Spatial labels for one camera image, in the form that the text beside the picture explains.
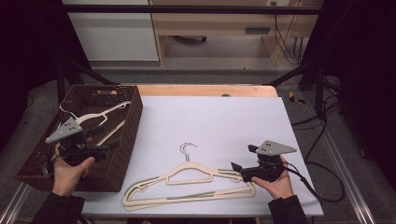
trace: hanger hook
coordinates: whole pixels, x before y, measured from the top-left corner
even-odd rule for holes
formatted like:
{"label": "hanger hook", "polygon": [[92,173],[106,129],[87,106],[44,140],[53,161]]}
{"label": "hanger hook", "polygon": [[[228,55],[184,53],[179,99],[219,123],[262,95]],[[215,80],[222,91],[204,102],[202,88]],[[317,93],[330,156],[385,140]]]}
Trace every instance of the hanger hook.
{"label": "hanger hook", "polygon": [[60,108],[64,113],[69,113],[69,114],[71,114],[71,115],[73,116],[74,119],[77,119],[77,116],[74,115],[73,112],[64,110],[64,109],[62,108],[62,103],[64,103],[64,102],[70,102],[70,101],[62,101],[62,102],[59,104],[59,108]]}
{"label": "hanger hook", "polygon": [[196,146],[193,143],[183,143],[183,144],[181,144],[181,146],[180,146],[181,153],[183,153],[186,156],[186,161],[190,161],[190,156],[186,152],[186,146],[193,146],[193,147],[198,147],[198,146]]}

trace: plastic hanger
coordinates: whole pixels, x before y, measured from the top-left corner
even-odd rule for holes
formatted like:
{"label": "plastic hanger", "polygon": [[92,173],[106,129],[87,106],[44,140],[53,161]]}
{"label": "plastic hanger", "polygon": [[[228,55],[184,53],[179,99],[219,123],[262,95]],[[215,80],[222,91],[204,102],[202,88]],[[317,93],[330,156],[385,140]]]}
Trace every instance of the plastic hanger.
{"label": "plastic hanger", "polygon": [[109,108],[109,109],[103,111],[102,113],[99,113],[99,114],[86,114],[86,115],[83,115],[83,116],[81,116],[81,117],[77,117],[77,116],[74,115],[72,112],[69,112],[69,111],[64,110],[64,109],[62,108],[62,104],[59,105],[59,108],[60,108],[63,112],[70,113],[70,114],[75,118],[75,120],[76,120],[76,122],[77,122],[78,124],[81,124],[82,122],[84,122],[84,121],[87,120],[87,119],[93,119],[93,118],[104,117],[105,119],[99,124],[99,125],[102,125],[102,124],[104,124],[104,123],[107,121],[107,116],[106,116],[106,114],[108,114],[108,113],[110,113],[111,111],[113,111],[113,110],[115,110],[115,109],[118,109],[118,108],[119,108],[119,109],[123,109],[123,108],[125,108],[127,105],[129,105],[130,103],[131,103],[131,101],[124,101],[124,102],[122,102],[122,103],[120,103],[120,104],[117,104],[117,105],[112,106],[111,108]]}
{"label": "plastic hanger", "polygon": [[[134,211],[138,209],[143,209],[143,208],[148,208],[148,207],[158,206],[168,203],[184,203],[184,202],[197,202],[197,201],[206,201],[206,200],[246,198],[246,197],[253,197],[256,194],[254,185],[250,182],[247,182],[246,183],[247,185],[242,188],[216,190],[216,191],[203,192],[199,194],[184,195],[179,197],[132,200],[132,197],[134,196],[135,193],[144,192],[146,189],[149,188],[149,186],[160,183],[162,181],[165,181],[167,185],[171,185],[171,186],[207,183],[207,182],[211,182],[214,176],[229,178],[234,182],[243,181],[242,176],[233,170],[210,169],[203,166],[200,163],[190,161],[189,155],[185,152],[186,146],[194,146],[194,144],[185,143],[181,145],[180,151],[186,155],[186,161],[184,163],[175,167],[170,173],[166,175],[161,175],[161,176],[153,177],[151,179],[139,181],[126,190],[124,196],[122,197],[122,202],[125,206],[125,210]],[[187,169],[198,170],[207,174],[208,176],[195,178],[191,180],[183,180],[183,181],[170,180],[170,177]]]}

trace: hand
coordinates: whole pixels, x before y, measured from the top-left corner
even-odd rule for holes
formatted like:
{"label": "hand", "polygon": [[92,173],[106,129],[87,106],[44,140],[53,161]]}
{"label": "hand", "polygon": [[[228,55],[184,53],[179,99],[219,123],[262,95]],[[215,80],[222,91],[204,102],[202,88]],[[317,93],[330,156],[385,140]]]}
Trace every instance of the hand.
{"label": "hand", "polygon": [[[59,154],[59,143],[55,146],[55,153]],[[61,157],[55,159],[53,164],[55,183],[52,193],[59,196],[70,197],[81,177],[88,175],[89,168],[95,162],[94,157],[89,157],[78,166],[67,164]]]}
{"label": "hand", "polygon": [[[283,162],[287,162],[282,156],[280,156],[280,159]],[[274,182],[268,182],[263,179],[260,179],[256,176],[253,176],[251,178],[251,181],[254,182],[256,185],[266,189],[273,199],[278,199],[278,198],[289,198],[294,195],[293,189],[291,187],[291,182],[290,182],[290,177],[289,177],[289,172],[284,171],[282,175]]]}

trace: wicker basket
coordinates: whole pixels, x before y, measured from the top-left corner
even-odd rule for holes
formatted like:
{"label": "wicker basket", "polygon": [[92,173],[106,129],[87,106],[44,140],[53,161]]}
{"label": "wicker basket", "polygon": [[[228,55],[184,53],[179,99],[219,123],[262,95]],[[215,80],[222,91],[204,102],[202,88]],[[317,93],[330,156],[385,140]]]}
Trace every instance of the wicker basket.
{"label": "wicker basket", "polygon": [[[122,128],[104,142],[105,145],[119,138],[121,145],[111,149],[104,161],[96,162],[90,168],[90,174],[78,183],[76,190],[105,192],[119,192],[121,190],[134,148],[143,105],[136,86],[77,85],[73,86],[65,97],[62,103],[63,110],[72,112],[77,117],[85,114],[101,113],[124,101],[131,101],[131,104],[123,109],[116,109],[108,113],[107,121],[104,123],[106,131],[94,136],[90,143],[90,146],[94,146],[125,120]],[[53,133],[59,122],[65,122],[70,117],[70,113],[58,110],[39,143],[18,171],[15,176],[16,179],[42,191],[52,190],[53,179],[43,175],[42,172],[51,149],[50,145],[45,143],[45,139]],[[88,119],[82,122],[80,126],[89,129],[98,125],[102,120],[103,118]]]}

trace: white table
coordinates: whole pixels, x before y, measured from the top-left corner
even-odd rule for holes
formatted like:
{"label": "white table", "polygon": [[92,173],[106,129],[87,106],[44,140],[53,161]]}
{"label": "white table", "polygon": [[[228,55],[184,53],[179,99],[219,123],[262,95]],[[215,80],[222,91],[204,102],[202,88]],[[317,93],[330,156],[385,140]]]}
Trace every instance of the white table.
{"label": "white table", "polygon": [[[173,203],[133,212],[122,204],[124,192],[135,182],[170,172],[185,161],[181,144],[187,147],[191,161],[209,168],[232,169],[233,161],[245,167],[258,166],[257,156],[248,145],[259,146],[272,140],[291,147],[296,153],[284,158],[295,165],[312,185],[303,157],[290,126],[282,99],[277,97],[171,97],[143,96],[143,114],[134,151],[121,192],[77,192],[86,199],[82,213],[91,217],[266,217],[270,215],[271,196],[259,187],[253,198],[192,203]],[[179,177],[198,175],[185,171]],[[290,174],[294,193],[308,217],[322,216],[316,198],[298,176]],[[181,196],[208,189],[240,186],[215,179],[201,186],[179,186],[172,189],[164,183],[150,187],[137,198]]]}

